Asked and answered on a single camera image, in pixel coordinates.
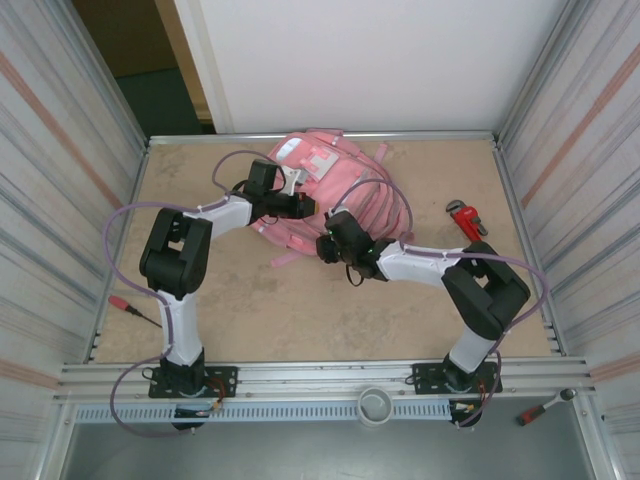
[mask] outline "red pipe wrench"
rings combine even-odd
[[[489,233],[482,225],[478,211],[467,206],[462,200],[449,202],[446,211],[472,242],[481,241],[480,235],[484,237]]]

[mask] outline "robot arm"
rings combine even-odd
[[[265,215],[305,218],[316,212],[315,202],[305,194],[273,189],[278,168],[255,160],[242,191],[234,190],[221,202],[200,207],[199,213],[165,208],[156,217],[140,259],[140,273],[169,305],[171,325],[164,304],[158,301],[163,350],[171,347],[160,368],[166,384],[185,396],[198,395],[203,389],[204,349],[198,335],[195,292],[207,271],[211,240]],[[177,243],[182,243],[181,249],[172,246]]]
[[[495,342],[531,296],[525,283],[505,263],[449,257],[459,253],[496,252],[484,242],[467,249],[402,248],[390,239],[374,241],[346,210],[327,219],[328,235],[316,243],[326,263],[342,261],[363,278],[409,280],[445,288],[465,323],[462,336],[444,360],[453,391],[464,392]],[[480,285],[476,279],[486,278]]]

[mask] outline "corrugated metal wall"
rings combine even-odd
[[[505,144],[559,327],[640,478],[640,2],[591,2]]]
[[[0,6],[3,479],[35,467],[60,367],[83,361],[107,278],[102,224],[144,151],[73,15],[55,0]]]

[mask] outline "gray ventilation grille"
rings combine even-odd
[[[194,409],[183,404],[183,408]],[[116,407],[125,423],[183,423],[193,418],[174,418],[176,404],[123,404]],[[397,401],[393,419],[450,420],[448,400],[420,399]],[[357,420],[355,400],[333,402],[227,402],[203,422],[300,422]],[[113,423],[108,405],[81,405],[76,423]]]

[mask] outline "screwdriver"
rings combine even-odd
[[[147,322],[153,323],[156,327],[162,328],[162,325],[160,325],[158,322],[151,320],[149,317],[144,316],[142,312],[140,312],[140,310],[138,310],[137,308],[133,308],[131,305],[129,305],[129,302],[127,302],[122,297],[111,295],[109,297],[109,303],[114,307],[119,308],[120,310],[129,312],[131,315],[144,318]]]

